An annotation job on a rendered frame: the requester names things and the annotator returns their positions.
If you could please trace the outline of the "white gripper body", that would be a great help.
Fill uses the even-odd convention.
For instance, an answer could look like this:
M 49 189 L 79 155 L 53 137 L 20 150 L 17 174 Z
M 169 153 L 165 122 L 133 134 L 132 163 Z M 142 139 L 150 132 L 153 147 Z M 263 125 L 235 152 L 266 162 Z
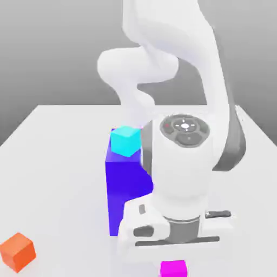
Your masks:
M 228 256 L 232 252 L 234 229 L 232 227 L 203 230 L 200 236 L 189 240 L 151 240 L 135 238 L 128 240 L 120 232 L 117 254 L 124 261 L 209 260 Z

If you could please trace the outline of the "small magenta cube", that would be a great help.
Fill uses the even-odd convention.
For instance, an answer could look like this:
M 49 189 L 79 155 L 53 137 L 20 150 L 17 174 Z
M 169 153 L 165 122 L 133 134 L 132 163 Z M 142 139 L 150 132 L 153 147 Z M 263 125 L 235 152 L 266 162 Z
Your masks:
M 186 262 L 184 260 L 162 261 L 160 277 L 188 277 Z

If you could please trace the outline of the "small cyan cube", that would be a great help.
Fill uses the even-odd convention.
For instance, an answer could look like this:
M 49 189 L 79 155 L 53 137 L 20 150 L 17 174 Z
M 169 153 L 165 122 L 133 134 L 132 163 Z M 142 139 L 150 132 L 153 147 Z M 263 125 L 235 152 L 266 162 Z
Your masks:
M 141 131 L 139 128 L 121 126 L 111 131 L 111 151 L 131 157 L 141 148 Z

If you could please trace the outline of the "small orange cube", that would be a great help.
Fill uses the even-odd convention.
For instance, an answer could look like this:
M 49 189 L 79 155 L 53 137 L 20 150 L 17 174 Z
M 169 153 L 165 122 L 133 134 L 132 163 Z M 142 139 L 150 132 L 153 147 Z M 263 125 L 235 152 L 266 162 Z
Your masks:
M 16 233 L 0 245 L 0 255 L 16 273 L 36 258 L 33 242 L 21 233 Z

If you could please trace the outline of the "large blue box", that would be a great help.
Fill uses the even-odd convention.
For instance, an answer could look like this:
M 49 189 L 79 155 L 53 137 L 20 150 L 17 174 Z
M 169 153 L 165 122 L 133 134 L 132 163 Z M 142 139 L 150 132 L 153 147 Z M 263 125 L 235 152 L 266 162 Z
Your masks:
M 109 234 L 118 236 L 123 219 L 124 204 L 132 199 L 147 195 L 153 190 L 150 175 L 142 167 L 142 145 L 131 157 L 111 151 L 111 143 L 105 158 Z

